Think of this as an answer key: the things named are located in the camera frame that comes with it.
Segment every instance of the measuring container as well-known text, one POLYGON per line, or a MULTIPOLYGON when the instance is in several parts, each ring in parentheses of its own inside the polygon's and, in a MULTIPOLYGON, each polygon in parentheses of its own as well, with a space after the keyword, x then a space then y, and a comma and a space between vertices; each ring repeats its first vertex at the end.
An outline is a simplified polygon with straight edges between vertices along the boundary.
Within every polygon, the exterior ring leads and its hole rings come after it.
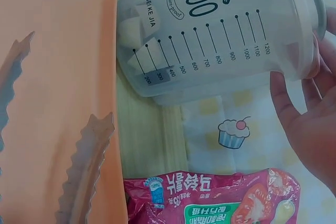
POLYGON ((303 79, 317 67, 325 11, 323 0, 119 0, 117 56, 159 104, 253 88, 269 71, 303 79))

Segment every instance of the hand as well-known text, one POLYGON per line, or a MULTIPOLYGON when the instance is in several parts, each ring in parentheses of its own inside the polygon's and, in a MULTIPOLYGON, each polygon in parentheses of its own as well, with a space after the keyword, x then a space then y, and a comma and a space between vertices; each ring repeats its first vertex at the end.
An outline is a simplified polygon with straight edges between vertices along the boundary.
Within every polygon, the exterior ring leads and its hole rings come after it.
MULTIPOLYGON (((329 8, 328 31, 336 34, 336 9, 329 8)), ((336 195, 336 47, 319 42, 320 72, 303 80, 308 112, 301 115, 290 101, 282 74, 272 72, 272 100, 290 145, 304 166, 336 195)))

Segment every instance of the cupcake print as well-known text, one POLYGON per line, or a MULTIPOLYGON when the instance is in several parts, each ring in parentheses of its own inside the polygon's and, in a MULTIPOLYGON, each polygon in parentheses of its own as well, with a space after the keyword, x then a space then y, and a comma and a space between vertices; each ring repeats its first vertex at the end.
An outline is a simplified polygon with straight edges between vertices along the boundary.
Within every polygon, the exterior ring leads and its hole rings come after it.
POLYGON ((250 136, 250 130, 246 125, 247 118, 241 121, 226 120, 218 126, 219 137, 218 142, 220 145, 230 148, 239 149, 243 144, 245 138, 250 136))

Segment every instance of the wooden surface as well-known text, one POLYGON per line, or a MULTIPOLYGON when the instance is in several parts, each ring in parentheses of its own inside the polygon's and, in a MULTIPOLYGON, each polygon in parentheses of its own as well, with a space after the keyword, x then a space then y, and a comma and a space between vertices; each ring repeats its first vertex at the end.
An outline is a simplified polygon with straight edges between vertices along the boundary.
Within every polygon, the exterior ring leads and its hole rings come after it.
POLYGON ((162 107, 139 97, 117 68, 117 105, 122 171, 125 178, 187 170, 179 106, 162 107))

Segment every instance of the plastic snack bag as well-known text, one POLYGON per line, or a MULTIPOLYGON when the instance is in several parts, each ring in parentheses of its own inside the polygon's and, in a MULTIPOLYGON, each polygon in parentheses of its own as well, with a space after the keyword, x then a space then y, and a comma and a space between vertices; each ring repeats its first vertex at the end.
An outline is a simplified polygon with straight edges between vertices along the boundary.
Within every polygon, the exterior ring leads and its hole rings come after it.
POLYGON ((300 185, 267 169, 230 176, 174 172, 125 179, 130 224, 296 223, 300 185))

